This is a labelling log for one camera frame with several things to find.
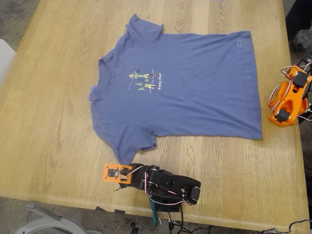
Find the t-shirt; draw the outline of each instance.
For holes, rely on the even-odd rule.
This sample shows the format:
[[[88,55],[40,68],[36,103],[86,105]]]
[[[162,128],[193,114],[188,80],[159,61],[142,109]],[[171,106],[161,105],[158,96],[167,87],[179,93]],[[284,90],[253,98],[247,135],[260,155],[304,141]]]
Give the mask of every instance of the t-shirt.
[[[98,61],[89,95],[93,127],[119,163],[163,136],[261,139],[254,48],[249,31],[164,34],[133,15]]]

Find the wooden table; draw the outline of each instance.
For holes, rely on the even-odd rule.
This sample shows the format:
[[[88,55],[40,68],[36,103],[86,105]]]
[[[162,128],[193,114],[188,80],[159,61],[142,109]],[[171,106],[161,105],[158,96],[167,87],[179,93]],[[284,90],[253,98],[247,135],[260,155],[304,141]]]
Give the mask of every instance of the wooden table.
[[[117,160],[92,128],[88,100],[97,59],[133,13],[164,23],[165,33],[251,30],[263,130],[263,140],[162,137],[133,162],[202,182],[198,204],[184,207],[186,221],[286,231],[308,218],[298,125],[267,120],[280,69],[290,64],[280,0],[41,1],[0,90],[0,196],[152,215],[143,191],[113,192],[117,184],[101,181],[103,164]],[[294,228],[307,233],[308,224]]]

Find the short sleeve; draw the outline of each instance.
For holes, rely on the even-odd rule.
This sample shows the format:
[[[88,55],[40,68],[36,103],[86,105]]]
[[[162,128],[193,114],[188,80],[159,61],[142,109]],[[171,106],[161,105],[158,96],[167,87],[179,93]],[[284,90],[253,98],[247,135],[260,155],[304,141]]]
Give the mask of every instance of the short sleeve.
[[[145,126],[113,123],[94,127],[97,135],[109,143],[120,164],[128,165],[138,150],[149,150],[156,146],[156,136]]]

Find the printed graphic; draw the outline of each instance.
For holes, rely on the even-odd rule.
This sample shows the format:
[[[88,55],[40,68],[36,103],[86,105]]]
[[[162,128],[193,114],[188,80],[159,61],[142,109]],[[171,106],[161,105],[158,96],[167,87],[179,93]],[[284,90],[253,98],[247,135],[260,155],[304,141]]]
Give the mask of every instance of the printed graphic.
[[[154,70],[152,69],[151,74],[141,73],[140,69],[137,69],[134,73],[129,74],[129,78],[131,79],[131,82],[129,83],[128,89],[130,89],[130,86],[132,82],[135,80],[137,81],[135,83],[136,90],[138,91],[147,91],[152,94],[152,90],[156,88],[156,76],[157,74],[154,73]],[[158,76],[158,90],[161,89],[161,73],[159,73]]]

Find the orange robot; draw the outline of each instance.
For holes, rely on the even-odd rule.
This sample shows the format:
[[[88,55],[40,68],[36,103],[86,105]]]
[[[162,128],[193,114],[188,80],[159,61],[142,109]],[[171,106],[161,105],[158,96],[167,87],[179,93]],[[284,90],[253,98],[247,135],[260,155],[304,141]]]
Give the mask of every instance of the orange robot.
[[[280,127],[284,127],[295,124],[297,117],[312,121],[311,119],[301,116],[303,113],[311,112],[307,98],[307,92],[312,84],[312,74],[309,75],[307,68],[311,66],[311,64],[312,63],[309,62],[302,67],[294,65],[281,70],[289,81],[283,81],[271,94],[268,103],[268,106],[272,109],[272,114],[269,116],[271,122]],[[272,99],[278,88],[279,90],[277,91],[275,99]]]

